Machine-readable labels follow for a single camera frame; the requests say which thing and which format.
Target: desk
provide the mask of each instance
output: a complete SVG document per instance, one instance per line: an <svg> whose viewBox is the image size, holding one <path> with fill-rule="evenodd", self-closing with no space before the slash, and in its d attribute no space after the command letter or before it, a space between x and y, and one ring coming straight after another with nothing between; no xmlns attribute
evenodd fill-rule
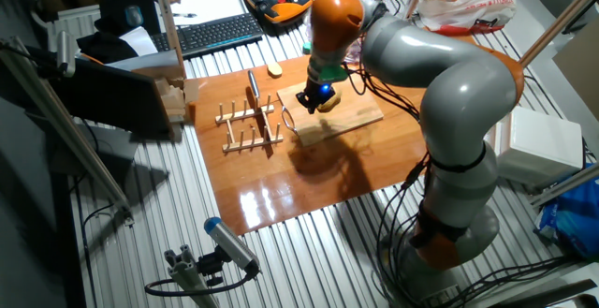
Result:
<svg viewBox="0 0 599 308"><path fill-rule="evenodd" d="M284 73L280 79L269 77L265 66L254 69L262 99L271 94L274 101L270 126L284 124L276 92L306 80L308 59L280 63ZM247 72L199 79L198 86L199 99L193 104L197 139L221 217L237 234L399 183L426 153L414 119L375 97L385 114L382 121L305 148L282 126L283 143L224 154L226 125L216 125L214 116L219 102L225 112L232 100L241 108L249 87ZM419 108L424 89L397 91ZM235 136L241 130L251 134L250 125L256 125L256 120L234 122Z"/></svg>
<svg viewBox="0 0 599 308"><path fill-rule="evenodd" d="M387 5L394 11L391 2L387 1ZM92 21L85 17L68 24L93 31ZM520 24L514 27L524 29L530 26ZM265 37L247 46L187 60L187 75L189 78L205 78L262 66L273 60L283 62L298 57L305 41L304 32L303 25L286 27L277 37ZM519 58L522 45L514 43L503 31L475 36L475 39L478 44ZM557 105L551 102L551 96L544 93L542 84L528 81L520 105L558 116ZM206 112L212 115L217 110L207 107ZM194 127L185 125L182 131L181 143L148 141L139 146L132 171L125 182L125 192L132 200L135 225L114 225L107 215L94 217L87 224L98 306L192 306L188 299L151 297L140 290L147 283L168 278L164 251L176 250L183 243L189 244L196 255L209 253L213 248L213 240L203 232L202 225L207 218L221 214L206 170L204 158L207 153L200 150ZM80 186L81 206L72 196L75 199L72 207L75 218L80 214L84 218L108 204L93 183L83 181ZM388 195L395 192L395 187L397 185L243 235L242 239L258 256L263 273L257 281L217 294L221 306L388 306L380 294L372 256L380 212L388 203ZM420 200L416 192L408 191L398 220L415 214ZM464 288L502 267L539 262L562 254L557 247L544 245L534 235L536 213L520 185L500 181L489 205L500 219L499 236L482 256L460 266L462 275L456 280L460 287ZM396 205L392 204L391 210L395 209ZM390 227L390 216L386 222ZM82 251L80 225L75 225L75 231L79 251ZM93 306L94 291L88 280L83 253L80 254L80 266L87 305ZM225 265L222 276L226 284L232 284L240 281L242 274L229 263ZM481 298L480 302L473 302L472 307L489 307L547 280L543 278L529 286L523 286L523 283L502 286Z"/></svg>

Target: aluminum profile table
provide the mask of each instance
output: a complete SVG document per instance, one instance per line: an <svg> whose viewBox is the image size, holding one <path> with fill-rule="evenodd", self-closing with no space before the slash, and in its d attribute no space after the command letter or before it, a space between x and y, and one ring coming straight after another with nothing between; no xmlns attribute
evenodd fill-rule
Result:
<svg viewBox="0 0 599 308"><path fill-rule="evenodd" d="M392 2L387 0L387 5L391 12L395 11ZM501 31L475 36L475 40L514 59L521 55L509 36ZM308 41L306 27L296 24L280 29L277 37L264 37L247 46L185 61L185 70L188 78L201 78L284 61L302 56L305 41ZM535 78L529 68L525 74ZM538 81L526 80L519 104L562 118L559 107ZM98 307L195 306L188 298L157 298L143 291L145 284L168 278L168 265L163 258L166 250L178 250L186 243L197 257L214 248L212 239L203 231L204 221L219 215L214 193L194 127L182 125L182 132L181 143L146 141L139 145L124 183L135 225L124 225L114 210L92 218L85 228L89 260L83 252L80 222L93 210L107 205L108 199L87 180L71 195L88 307L94 307L95 300ZM397 187L392 185L244 234L242 239L260 259L263 274L245 286L217 294L220 305L231 308L388 306L374 272L373 250L381 211ZM400 219L417 211L419 191L421 184L410 190L400 210ZM562 254L556 246L544 245L534 235L536 213L526 195L519 184L499 182L489 205L500 219L500 233L483 255L460 267L463 275L460 287L503 267ZM385 220L388 228L391 219ZM568 271L571 270L557 271L533 284L503 286L469 306L490 306ZM234 265L225 266L226 284L237 282L242 276ZM169 285L166 289L176 290L176 287Z"/></svg>

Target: plastic bag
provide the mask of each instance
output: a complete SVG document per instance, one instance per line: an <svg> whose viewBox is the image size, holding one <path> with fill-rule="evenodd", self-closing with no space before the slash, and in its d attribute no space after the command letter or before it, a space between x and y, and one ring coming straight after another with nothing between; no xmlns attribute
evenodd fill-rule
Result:
<svg viewBox="0 0 599 308"><path fill-rule="evenodd" d="M453 36L504 28L516 14L516 0L421 0L417 8L430 30Z"/></svg>
<svg viewBox="0 0 599 308"><path fill-rule="evenodd" d="M536 232L589 260L599 259L598 183L599 178L588 181L553 199L536 218Z"/></svg>

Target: wooden board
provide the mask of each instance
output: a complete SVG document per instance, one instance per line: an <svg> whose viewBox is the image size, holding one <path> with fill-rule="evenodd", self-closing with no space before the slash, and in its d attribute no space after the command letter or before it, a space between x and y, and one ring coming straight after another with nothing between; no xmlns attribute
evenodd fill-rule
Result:
<svg viewBox="0 0 599 308"><path fill-rule="evenodd" d="M368 90L364 95L354 91L349 80L334 83L333 88L341 94L341 101L333 110L325 113L308 113L296 99L306 83L299 83L277 92L283 105L289 110L293 124L303 146L315 144L344 132L383 119L383 112Z"/></svg>
<svg viewBox="0 0 599 308"><path fill-rule="evenodd" d="M221 102L228 106L232 100L238 105L244 98L251 100L246 70L188 82L199 87L190 112L218 210L237 234L399 183L426 153L417 122L376 96L374 100L385 114L383 120L302 146L284 127L276 92L306 80L308 59L281 62L283 76L279 79L269 76L265 66L252 69L260 93L272 94L275 111L269 114L270 127L281 123L284 140L275 145L223 153L226 124L217 125L214 116L219 114ZM358 79L355 83L359 89L362 82ZM419 108L424 89L393 89ZM260 133L256 136L264 137L264 120L256 119L235 121L235 138L241 130L248 138L253 126Z"/></svg>

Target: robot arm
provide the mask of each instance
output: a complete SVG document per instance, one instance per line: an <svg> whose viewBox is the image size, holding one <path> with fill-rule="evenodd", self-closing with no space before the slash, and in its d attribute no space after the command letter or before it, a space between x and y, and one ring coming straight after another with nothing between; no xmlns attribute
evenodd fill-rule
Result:
<svg viewBox="0 0 599 308"><path fill-rule="evenodd" d="M362 32L368 72L391 85L427 88L420 126L431 169L409 252L421 271L447 270L480 254L498 232L485 205L497 184L496 157L483 138L517 105L522 68L503 54L421 30L377 7L370 0L314 0L313 54L298 99L307 97L302 104L314 112L334 95L330 85L346 77L329 73Z"/></svg>

